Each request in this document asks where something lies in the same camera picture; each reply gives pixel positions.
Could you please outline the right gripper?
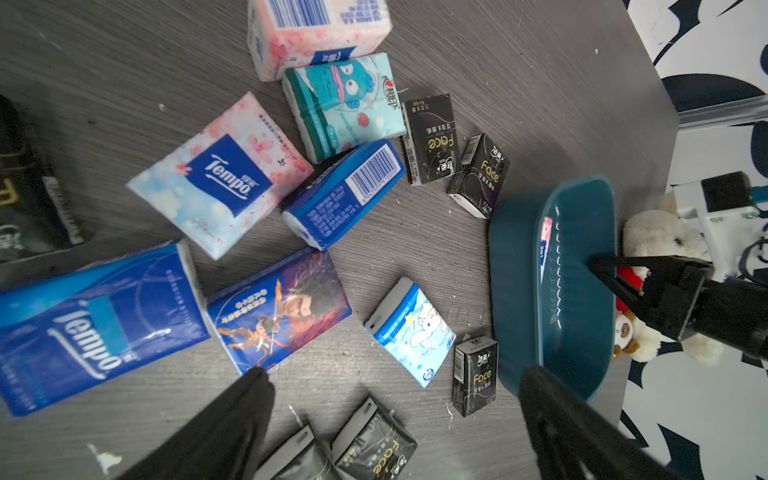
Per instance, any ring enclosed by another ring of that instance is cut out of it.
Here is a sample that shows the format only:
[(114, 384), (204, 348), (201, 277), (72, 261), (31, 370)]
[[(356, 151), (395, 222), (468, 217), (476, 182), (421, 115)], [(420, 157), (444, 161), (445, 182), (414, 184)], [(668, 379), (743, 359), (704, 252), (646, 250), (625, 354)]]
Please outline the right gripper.
[[(705, 262), (671, 256), (596, 256), (587, 267), (629, 311), (675, 340), (699, 333), (743, 353), (767, 358), (767, 288), (750, 281), (711, 279)], [(619, 268), (645, 267), (650, 275), (636, 287)]]

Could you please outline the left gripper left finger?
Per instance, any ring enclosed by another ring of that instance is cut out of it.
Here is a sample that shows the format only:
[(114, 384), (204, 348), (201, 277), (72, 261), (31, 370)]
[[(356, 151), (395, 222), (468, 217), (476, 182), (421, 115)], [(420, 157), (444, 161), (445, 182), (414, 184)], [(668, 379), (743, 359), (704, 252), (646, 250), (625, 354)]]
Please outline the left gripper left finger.
[(122, 479), (252, 479), (275, 400), (261, 367), (248, 370)]

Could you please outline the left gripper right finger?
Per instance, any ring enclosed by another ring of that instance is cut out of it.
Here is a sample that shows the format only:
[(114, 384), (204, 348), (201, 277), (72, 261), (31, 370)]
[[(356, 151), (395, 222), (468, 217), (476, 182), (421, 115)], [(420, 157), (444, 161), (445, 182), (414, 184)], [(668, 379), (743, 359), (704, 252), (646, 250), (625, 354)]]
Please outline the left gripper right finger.
[(520, 405), (543, 479), (677, 479), (541, 366), (523, 371)]

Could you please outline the teal plastic storage box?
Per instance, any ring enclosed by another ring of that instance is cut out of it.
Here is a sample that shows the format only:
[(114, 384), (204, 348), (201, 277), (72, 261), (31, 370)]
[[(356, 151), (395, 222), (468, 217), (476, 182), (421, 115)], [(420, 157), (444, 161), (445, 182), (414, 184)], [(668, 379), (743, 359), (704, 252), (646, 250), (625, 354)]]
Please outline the teal plastic storage box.
[[(543, 280), (539, 241), (553, 230)], [(600, 176), (513, 195), (488, 229), (498, 380), (512, 394), (523, 371), (541, 366), (582, 399), (600, 387), (614, 346), (615, 298), (587, 262), (617, 250), (614, 192)]]

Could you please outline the pink white Tempo tissue pack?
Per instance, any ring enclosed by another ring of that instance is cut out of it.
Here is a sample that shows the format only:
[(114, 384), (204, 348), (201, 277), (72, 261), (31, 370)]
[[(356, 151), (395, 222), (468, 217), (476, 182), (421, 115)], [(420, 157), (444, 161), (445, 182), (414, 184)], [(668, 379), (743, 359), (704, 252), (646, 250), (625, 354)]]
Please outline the pink white Tempo tissue pack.
[(553, 230), (553, 219), (551, 217), (545, 217), (542, 222), (542, 228), (539, 241), (539, 279), (543, 280), (546, 262), (548, 257), (549, 246), (551, 242), (551, 235)]

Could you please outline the anime print tissue pack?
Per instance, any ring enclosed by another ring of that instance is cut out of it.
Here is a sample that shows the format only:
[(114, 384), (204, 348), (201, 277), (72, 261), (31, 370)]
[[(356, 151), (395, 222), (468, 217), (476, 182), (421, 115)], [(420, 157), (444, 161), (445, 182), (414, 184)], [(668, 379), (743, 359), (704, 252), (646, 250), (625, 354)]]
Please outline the anime print tissue pack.
[(352, 309), (330, 253), (307, 247), (212, 295), (207, 312), (243, 375), (278, 365)]

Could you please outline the dark blue Tempo tissue pack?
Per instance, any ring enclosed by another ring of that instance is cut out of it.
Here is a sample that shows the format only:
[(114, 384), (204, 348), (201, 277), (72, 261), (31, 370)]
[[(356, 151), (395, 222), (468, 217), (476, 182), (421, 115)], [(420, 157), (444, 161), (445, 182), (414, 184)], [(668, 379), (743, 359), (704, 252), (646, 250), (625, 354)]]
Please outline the dark blue Tempo tissue pack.
[(209, 339), (184, 240), (1, 295), (1, 398), (24, 417)]

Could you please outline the light blue bunny tissue pack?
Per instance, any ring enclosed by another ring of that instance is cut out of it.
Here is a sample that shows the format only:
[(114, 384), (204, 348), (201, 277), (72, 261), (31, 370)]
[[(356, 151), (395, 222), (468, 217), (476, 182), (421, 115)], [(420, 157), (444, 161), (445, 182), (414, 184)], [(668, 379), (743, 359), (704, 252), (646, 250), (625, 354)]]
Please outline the light blue bunny tissue pack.
[(422, 388), (433, 380), (456, 340), (421, 287), (407, 276), (387, 293), (364, 327)]

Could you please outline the blue barcode tissue pack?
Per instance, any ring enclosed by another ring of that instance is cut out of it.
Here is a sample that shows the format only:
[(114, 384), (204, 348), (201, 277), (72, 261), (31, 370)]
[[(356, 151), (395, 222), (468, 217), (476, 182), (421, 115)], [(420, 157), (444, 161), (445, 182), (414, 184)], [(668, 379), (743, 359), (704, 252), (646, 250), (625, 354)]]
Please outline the blue barcode tissue pack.
[(366, 143), (304, 187), (281, 217), (307, 245), (325, 251), (376, 206), (405, 171), (391, 141)]

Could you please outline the pink blue Tempo tissue pack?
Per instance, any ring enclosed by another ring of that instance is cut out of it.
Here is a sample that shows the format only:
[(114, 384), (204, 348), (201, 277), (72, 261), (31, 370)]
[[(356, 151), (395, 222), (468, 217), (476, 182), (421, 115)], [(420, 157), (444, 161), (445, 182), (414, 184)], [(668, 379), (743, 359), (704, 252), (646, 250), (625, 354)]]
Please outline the pink blue Tempo tissue pack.
[(248, 92), (127, 186), (218, 260), (313, 171)]

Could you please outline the pink barcode tissue pack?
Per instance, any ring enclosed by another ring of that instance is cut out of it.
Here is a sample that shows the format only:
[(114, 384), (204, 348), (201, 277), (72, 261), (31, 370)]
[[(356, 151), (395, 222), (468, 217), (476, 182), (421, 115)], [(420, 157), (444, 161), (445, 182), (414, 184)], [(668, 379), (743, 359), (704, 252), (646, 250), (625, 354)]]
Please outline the pink barcode tissue pack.
[(247, 45), (258, 78), (280, 80), (291, 68), (373, 53), (391, 32), (379, 0), (251, 0)]

